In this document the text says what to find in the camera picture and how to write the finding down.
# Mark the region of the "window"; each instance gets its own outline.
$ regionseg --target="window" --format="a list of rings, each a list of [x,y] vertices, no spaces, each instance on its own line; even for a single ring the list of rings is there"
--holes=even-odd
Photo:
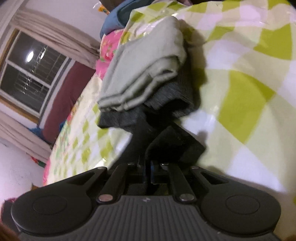
[[[68,58],[19,32],[0,74],[0,95],[39,117]]]

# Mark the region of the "blue cloth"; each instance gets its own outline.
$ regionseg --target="blue cloth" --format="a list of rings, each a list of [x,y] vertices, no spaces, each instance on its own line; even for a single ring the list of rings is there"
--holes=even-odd
[[[101,32],[100,37],[108,35],[114,30],[125,28],[128,23],[129,16],[133,9],[150,5],[154,0],[125,0],[114,8],[107,16]]]
[[[64,125],[65,125],[66,121],[63,121],[60,125],[59,125],[59,131],[61,132]]]
[[[39,127],[29,129],[29,131],[38,136],[40,139],[44,140],[42,129],[40,129]]]

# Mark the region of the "beige curtain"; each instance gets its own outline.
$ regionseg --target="beige curtain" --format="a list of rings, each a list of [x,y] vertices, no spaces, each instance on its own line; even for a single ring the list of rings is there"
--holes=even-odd
[[[27,8],[19,9],[10,23],[59,53],[95,69],[100,43],[73,26]]]
[[[2,111],[0,111],[0,137],[44,163],[49,159],[50,146]]]

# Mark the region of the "wall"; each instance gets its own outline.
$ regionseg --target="wall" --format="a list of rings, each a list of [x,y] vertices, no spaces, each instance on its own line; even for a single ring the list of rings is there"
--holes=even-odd
[[[10,6],[11,6],[11,1],[10,0],[7,0],[3,4],[1,4],[1,7],[0,7],[0,22],[4,18],[7,11],[10,9]]]
[[[70,24],[100,41],[106,14],[93,9],[98,0],[29,0],[27,8]]]
[[[0,138],[0,206],[31,190],[32,183],[41,187],[43,171],[24,151]]]

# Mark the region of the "checkered bedspread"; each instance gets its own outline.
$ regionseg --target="checkered bedspread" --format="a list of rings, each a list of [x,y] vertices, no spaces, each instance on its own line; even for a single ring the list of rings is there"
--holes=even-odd
[[[198,164],[274,195],[276,234],[296,235],[296,11],[284,0],[159,2],[131,13],[121,44],[149,34],[165,16],[182,21],[201,107],[181,118],[205,143]],[[96,76],[84,90],[51,155],[48,183],[109,167],[128,143],[97,127]]]

